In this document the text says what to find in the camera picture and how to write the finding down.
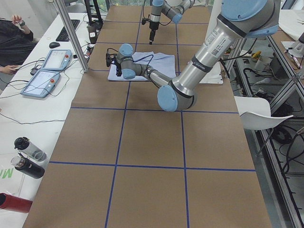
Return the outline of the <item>person's lower hand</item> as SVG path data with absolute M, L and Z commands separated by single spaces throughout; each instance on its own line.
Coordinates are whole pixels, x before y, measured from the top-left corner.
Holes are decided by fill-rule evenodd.
M 7 65 L 7 66 L 1 66 L 0 67 L 0 72 L 3 74 L 8 74 L 8 75 L 13 75 L 17 72 L 19 69 L 18 65 Z

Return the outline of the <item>person's raised hand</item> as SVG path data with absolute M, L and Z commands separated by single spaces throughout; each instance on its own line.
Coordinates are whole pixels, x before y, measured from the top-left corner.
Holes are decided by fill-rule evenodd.
M 16 26 L 22 27 L 25 25 L 25 21 L 19 15 L 12 15 L 12 23 Z

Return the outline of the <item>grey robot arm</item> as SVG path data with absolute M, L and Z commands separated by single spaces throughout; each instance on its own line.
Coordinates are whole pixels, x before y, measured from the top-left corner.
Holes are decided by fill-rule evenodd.
M 162 110 L 189 109 L 196 100 L 195 87 L 211 71 L 238 38 L 273 35 L 278 30 L 280 1 L 223 0 L 213 31 L 207 36 L 181 74 L 170 78 L 150 65 L 133 60 L 133 47 L 124 43 L 116 54 L 106 54 L 106 64 L 116 65 L 116 74 L 125 80 L 143 76 L 158 87 L 157 100 Z
M 177 6 L 171 6 L 166 0 L 153 0 L 152 10 L 150 15 L 146 18 L 144 14 L 142 15 L 142 25 L 149 23 L 150 36 L 149 44 L 152 45 L 156 31 L 159 29 L 161 15 L 165 15 L 170 19 L 170 22 L 178 24 L 182 18 L 185 11 L 194 5 L 194 0 L 183 0 Z

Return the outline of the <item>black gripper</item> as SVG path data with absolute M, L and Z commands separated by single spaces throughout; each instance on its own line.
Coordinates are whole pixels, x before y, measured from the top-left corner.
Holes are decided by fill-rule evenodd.
M 150 28 L 150 36 L 149 36 L 149 44 L 152 45 L 154 38 L 155 38 L 155 34 L 156 31 L 159 28 L 159 22 L 158 21 L 152 21 L 151 19 L 148 18 L 143 18 L 142 19 L 142 25 L 144 25 L 145 23 L 149 23 L 149 28 Z
M 116 66 L 116 74 L 122 74 L 121 64 L 118 63 L 118 60 L 117 60 L 116 57 L 117 57 L 117 54 L 106 53 L 106 55 L 105 55 L 106 66 L 110 67 L 110 65 L 115 65 Z

